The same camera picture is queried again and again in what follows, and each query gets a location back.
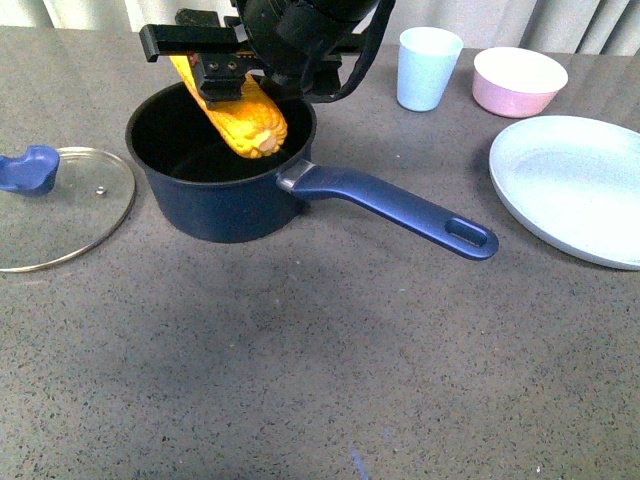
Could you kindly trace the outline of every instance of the black robotic arm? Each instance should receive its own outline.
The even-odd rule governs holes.
[[[235,0],[238,17],[180,10],[177,25],[145,25],[140,38],[147,61],[188,55],[200,95],[237,100],[245,74],[262,70],[272,97],[333,102],[358,86],[373,62],[395,0]],[[375,8],[362,34],[352,33]],[[343,54],[360,55],[341,85]]]

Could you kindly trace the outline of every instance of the pink bowl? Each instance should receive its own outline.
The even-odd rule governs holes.
[[[473,98],[503,117],[537,115],[569,80],[558,62],[523,48],[490,48],[476,55],[473,63]]]

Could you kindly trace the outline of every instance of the gray countertop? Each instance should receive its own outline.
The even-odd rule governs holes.
[[[313,158],[491,228],[480,263],[333,200],[258,241],[190,238],[124,141],[178,81],[169,62],[145,63],[135,34],[0,29],[0,152],[103,149],[139,187],[97,248],[0,275],[0,477],[640,478],[640,276],[559,252],[501,204],[488,152],[514,120],[473,101],[476,53],[413,113],[383,48],[316,107]],[[545,114],[640,130],[639,57],[554,57],[570,81]]]

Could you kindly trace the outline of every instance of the glass lid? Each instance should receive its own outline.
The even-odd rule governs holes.
[[[57,149],[49,193],[0,191],[0,272],[30,272],[75,258],[106,239],[129,212],[135,179],[125,161],[85,147]]]

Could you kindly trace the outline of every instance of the white curtain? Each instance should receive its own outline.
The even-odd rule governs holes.
[[[173,23],[180,8],[235,14],[229,0],[0,0],[0,25],[138,31]],[[385,43],[420,25],[452,30],[472,48],[640,52],[640,0],[398,0]]]

